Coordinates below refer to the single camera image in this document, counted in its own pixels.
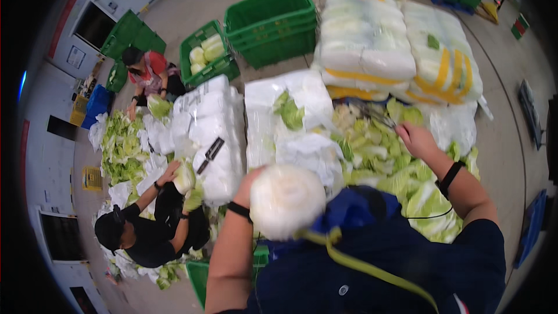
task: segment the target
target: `black wristband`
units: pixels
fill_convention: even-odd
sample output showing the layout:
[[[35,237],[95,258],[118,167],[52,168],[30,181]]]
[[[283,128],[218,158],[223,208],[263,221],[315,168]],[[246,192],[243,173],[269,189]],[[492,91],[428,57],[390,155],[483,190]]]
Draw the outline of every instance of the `black wristband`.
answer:
[[[457,175],[457,172],[459,172],[459,170],[464,166],[465,166],[464,162],[458,161],[450,167],[450,170],[448,171],[446,176],[442,179],[442,182],[440,182],[439,179],[436,180],[436,185],[440,189],[442,195],[446,197],[446,199],[448,198],[448,194],[449,194],[448,188],[450,187],[450,184],[453,182],[453,179]]]
[[[237,214],[241,215],[242,217],[245,217],[250,224],[254,224],[252,222],[252,219],[250,218],[250,209],[249,208],[245,208],[244,206],[238,205],[234,201],[231,201],[228,205],[228,209],[230,211],[233,211],[234,213],[237,213]]]
[[[157,181],[153,182],[153,186],[155,187],[155,189],[157,189],[157,192],[160,192],[161,189],[163,189],[163,187],[161,187],[157,184]]]

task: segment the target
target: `wall sign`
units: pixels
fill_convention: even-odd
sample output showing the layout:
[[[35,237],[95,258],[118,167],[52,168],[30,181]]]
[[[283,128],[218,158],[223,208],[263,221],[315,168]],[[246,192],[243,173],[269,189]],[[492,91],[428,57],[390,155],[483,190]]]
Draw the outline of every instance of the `wall sign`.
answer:
[[[70,49],[70,53],[68,54],[68,58],[66,59],[66,62],[71,64],[75,68],[79,69],[84,59],[85,59],[85,52],[75,47],[75,45],[72,45]]]

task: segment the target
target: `pallet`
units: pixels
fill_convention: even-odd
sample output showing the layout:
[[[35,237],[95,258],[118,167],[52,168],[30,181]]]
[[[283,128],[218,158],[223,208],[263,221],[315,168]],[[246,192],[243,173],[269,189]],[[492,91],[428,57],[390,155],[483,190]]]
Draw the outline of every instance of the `pallet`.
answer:
[[[475,14],[475,9],[470,7],[469,5],[465,5],[463,3],[457,3],[451,0],[430,0],[434,5],[443,6],[444,8],[448,8],[450,10],[457,10],[464,12],[473,16]]]

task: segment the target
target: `stacked cabbage bags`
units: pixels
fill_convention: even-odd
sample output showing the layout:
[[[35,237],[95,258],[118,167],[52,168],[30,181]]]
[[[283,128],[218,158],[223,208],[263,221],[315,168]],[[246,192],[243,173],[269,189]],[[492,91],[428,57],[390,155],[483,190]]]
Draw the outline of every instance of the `stacked cabbage bags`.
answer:
[[[483,82],[459,20],[442,10],[406,1],[402,6],[417,75],[405,94],[412,103],[463,104],[477,101]]]
[[[334,99],[447,105],[483,92],[459,20],[407,0],[327,0],[312,67]]]
[[[326,0],[314,61],[324,83],[345,92],[376,101],[405,92],[416,69],[398,1]],[[357,96],[335,87],[337,97]]]

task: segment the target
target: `hand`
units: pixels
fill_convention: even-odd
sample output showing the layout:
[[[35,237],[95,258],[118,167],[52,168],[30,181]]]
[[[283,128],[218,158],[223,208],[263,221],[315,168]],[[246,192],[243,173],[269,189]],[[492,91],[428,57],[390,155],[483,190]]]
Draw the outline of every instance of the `hand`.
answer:
[[[173,179],[175,179],[176,175],[174,174],[174,171],[176,171],[176,169],[178,169],[179,166],[180,166],[179,161],[175,160],[171,162],[171,164],[169,164],[164,174],[161,177],[159,177],[159,179],[157,180],[157,185],[159,187],[162,187],[165,183],[171,182]]]
[[[136,120],[136,100],[132,101],[128,108],[126,108],[126,112],[131,121]]]
[[[415,158],[427,161],[440,150],[430,131],[410,122],[402,122],[395,127],[395,133],[401,137],[409,153]]]
[[[250,189],[252,188],[252,183],[254,180],[261,175],[261,173],[267,168],[266,165],[260,166],[246,174],[241,181],[240,187],[238,187],[237,194],[234,196],[233,201],[238,205],[244,206],[246,208],[250,207]]]

